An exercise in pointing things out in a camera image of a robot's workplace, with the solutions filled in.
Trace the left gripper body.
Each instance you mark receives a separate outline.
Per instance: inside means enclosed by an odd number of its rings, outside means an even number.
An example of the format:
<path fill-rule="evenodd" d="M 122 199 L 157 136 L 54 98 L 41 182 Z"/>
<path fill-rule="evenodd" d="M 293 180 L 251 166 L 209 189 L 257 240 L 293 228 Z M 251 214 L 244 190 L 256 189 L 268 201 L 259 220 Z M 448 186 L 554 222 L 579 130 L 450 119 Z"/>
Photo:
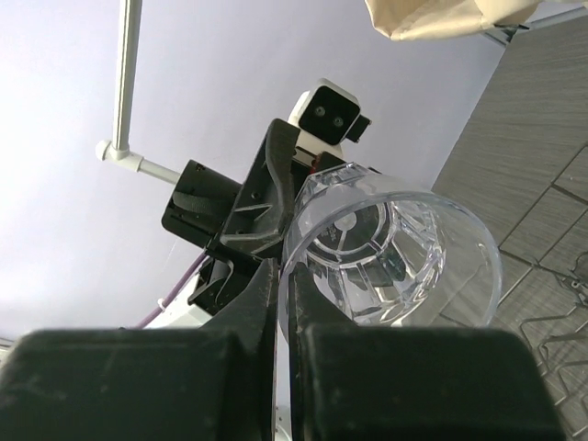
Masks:
<path fill-rule="evenodd" d="M 292 159 L 294 210 L 284 238 L 269 254 L 253 255 L 232 250 L 220 243 L 223 226 L 242 187 L 225 175 L 191 161 L 179 177 L 162 217 L 163 227 L 170 233 L 203 250 L 207 257 L 222 261 L 255 260 L 255 273 L 247 287 L 216 315 L 235 315 L 236 309 L 250 308 L 254 314 L 269 316 L 277 311 L 278 269 L 289 259 L 293 245 L 301 243 L 305 232 L 297 225 L 302 208 L 308 203 L 315 185 L 322 176 L 330 176 L 345 167 L 344 160 L 322 153 L 306 165 Z"/>

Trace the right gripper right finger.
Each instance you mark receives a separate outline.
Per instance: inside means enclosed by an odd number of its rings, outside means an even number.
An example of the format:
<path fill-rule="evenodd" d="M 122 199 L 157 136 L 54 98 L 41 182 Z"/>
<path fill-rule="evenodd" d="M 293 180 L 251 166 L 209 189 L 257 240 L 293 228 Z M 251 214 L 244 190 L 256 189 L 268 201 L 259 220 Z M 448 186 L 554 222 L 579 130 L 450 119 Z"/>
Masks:
<path fill-rule="evenodd" d="M 360 326 L 296 265 L 288 277 L 297 440 L 561 440 L 535 360 L 488 328 Z"/>

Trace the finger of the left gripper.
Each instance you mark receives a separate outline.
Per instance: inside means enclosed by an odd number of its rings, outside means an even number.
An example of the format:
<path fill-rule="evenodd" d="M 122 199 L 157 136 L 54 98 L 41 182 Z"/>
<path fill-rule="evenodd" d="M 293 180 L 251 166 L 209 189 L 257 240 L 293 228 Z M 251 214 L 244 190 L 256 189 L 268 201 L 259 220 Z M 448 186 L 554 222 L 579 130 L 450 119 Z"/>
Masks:
<path fill-rule="evenodd" d="M 270 123 L 222 228 L 222 245 L 264 255 L 282 242 L 294 210 L 291 164 L 299 134 L 282 119 Z"/>
<path fill-rule="evenodd" d="M 255 260 L 222 261 L 207 257 L 187 303 L 214 316 L 247 287 L 255 273 Z"/>

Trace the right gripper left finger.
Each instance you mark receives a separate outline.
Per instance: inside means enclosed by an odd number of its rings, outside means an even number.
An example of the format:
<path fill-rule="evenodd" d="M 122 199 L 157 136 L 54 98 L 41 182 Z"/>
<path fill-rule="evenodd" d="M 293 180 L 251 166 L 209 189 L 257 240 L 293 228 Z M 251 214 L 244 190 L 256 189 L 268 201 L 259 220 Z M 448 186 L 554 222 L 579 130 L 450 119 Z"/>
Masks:
<path fill-rule="evenodd" d="M 4 440 L 271 440 L 278 265 L 198 328 L 47 330 L 1 369 Z"/>

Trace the clear tumbler from corner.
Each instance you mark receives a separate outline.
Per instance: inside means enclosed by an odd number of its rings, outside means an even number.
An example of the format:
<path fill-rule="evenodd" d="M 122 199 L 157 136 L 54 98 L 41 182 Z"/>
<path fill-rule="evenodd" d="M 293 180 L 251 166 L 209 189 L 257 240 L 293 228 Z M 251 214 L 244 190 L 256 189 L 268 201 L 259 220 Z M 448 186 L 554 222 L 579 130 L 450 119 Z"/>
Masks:
<path fill-rule="evenodd" d="M 470 210 L 355 163 L 309 175 L 284 242 L 280 294 L 296 269 L 352 321 L 487 326 L 500 253 Z"/>

